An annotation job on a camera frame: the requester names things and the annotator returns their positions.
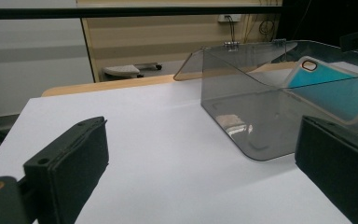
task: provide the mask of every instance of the white wall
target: white wall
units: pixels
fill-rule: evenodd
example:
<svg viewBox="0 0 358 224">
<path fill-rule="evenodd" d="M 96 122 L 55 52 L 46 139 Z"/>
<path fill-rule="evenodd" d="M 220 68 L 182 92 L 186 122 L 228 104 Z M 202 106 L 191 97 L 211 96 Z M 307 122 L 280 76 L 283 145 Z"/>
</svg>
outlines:
<svg viewBox="0 0 358 224">
<path fill-rule="evenodd" d="M 76 0 L 0 0 L 0 7 L 76 7 Z M 0 116 L 65 85 L 91 83 L 80 19 L 0 21 Z"/>
</svg>

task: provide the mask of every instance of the white table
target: white table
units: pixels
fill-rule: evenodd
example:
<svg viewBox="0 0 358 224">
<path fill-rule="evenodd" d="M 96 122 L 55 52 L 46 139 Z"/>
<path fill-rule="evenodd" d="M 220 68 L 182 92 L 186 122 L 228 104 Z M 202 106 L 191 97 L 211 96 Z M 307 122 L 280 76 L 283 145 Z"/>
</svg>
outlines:
<svg viewBox="0 0 358 224">
<path fill-rule="evenodd" d="M 244 156 L 200 106 L 200 80 L 32 99 L 0 147 L 0 175 L 20 179 L 37 151 L 97 116 L 110 164 L 76 223 L 350 223 L 293 154 Z"/>
</svg>

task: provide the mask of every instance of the transparent plastic box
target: transparent plastic box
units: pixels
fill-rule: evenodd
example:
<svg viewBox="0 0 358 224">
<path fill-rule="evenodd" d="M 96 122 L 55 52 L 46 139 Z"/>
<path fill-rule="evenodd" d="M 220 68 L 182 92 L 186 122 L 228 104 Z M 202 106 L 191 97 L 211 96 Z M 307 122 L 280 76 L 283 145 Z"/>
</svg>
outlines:
<svg viewBox="0 0 358 224">
<path fill-rule="evenodd" d="M 258 161 L 295 152 L 303 115 L 358 134 L 358 52 L 311 41 L 205 48 L 201 105 Z"/>
</svg>

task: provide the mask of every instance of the wall outlet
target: wall outlet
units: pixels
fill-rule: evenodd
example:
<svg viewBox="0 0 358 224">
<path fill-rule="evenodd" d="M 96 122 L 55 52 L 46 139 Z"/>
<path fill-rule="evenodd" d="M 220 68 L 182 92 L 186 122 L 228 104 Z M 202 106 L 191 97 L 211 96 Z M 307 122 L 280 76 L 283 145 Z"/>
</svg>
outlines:
<svg viewBox="0 0 358 224">
<path fill-rule="evenodd" d="M 241 21 L 241 17 L 242 17 L 241 14 L 222 14 L 222 15 L 219 15 L 219 17 L 217 18 L 217 21 L 229 22 L 227 16 L 230 16 L 232 21 Z"/>
</svg>

